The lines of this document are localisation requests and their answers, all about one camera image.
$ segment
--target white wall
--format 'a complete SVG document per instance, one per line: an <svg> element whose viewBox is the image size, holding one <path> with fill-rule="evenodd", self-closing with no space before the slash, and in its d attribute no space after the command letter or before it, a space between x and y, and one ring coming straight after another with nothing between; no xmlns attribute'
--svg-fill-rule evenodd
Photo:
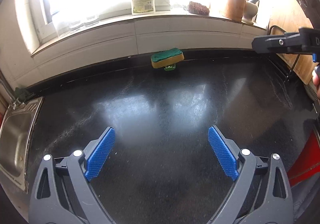
<svg viewBox="0 0 320 224"><path fill-rule="evenodd" d="M0 69L15 88L89 64L173 47L251 48L265 30L199 16L161 16L112 23L74 35L33 58L19 29L14 0L0 5Z"/></svg>

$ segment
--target stainless steel sink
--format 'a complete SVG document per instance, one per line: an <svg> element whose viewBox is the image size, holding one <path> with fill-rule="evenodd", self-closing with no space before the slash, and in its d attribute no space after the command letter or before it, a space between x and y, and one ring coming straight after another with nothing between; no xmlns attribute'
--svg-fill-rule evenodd
<svg viewBox="0 0 320 224"><path fill-rule="evenodd" d="M9 107L0 129L0 170L25 192L31 134L42 100L40 97Z"/></svg>

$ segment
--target wooden cup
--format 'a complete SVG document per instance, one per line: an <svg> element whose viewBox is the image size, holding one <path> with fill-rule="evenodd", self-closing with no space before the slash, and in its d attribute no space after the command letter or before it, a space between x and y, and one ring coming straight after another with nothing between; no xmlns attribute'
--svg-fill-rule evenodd
<svg viewBox="0 0 320 224"><path fill-rule="evenodd" d="M220 13L235 21L241 22L246 0L227 0L227 4Z"/></svg>

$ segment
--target red object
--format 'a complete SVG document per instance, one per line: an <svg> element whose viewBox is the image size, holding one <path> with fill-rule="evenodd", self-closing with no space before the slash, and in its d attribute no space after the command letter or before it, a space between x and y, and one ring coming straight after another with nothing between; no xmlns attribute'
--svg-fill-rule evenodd
<svg viewBox="0 0 320 224"><path fill-rule="evenodd" d="M308 179L317 172L320 172L320 145L312 131L298 159L287 172L290 186Z"/></svg>

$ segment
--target metal screw head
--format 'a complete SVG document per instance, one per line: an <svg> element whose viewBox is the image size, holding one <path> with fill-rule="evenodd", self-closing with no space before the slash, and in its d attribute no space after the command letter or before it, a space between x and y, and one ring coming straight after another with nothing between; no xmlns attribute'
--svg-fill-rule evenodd
<svg viewBox="0 0 320 224"><path fill-rule="evenodd" d="M81 151L81 150L75 150L75 151L73 152L73 155L74 155L75 157L78 157L78 156L82 155L82 151Z"/></svg>
<svg viewBox="0 0 320 224"><path fill-rule="evenodd" d="M45 161L49 161L50 159L51 159L51 155L45 155L43 157L43 160L45 160Z"/></svg>
<svg viewBox="0 0 320 224"><path fill-rule="evenodd" d="M278 155L278 154L273 154L272 157L273 157L273 159L276 159L276 160L280 159L280 155Z"/></svg>
<svg viewBox="0 0 320 224"><path fill-rule="evenodd" d="M248 149L242 149L242 150L241 150L241 153L242 153L243 155L249 155L249 154L250 154L250 151L249 151Z"/></svg>

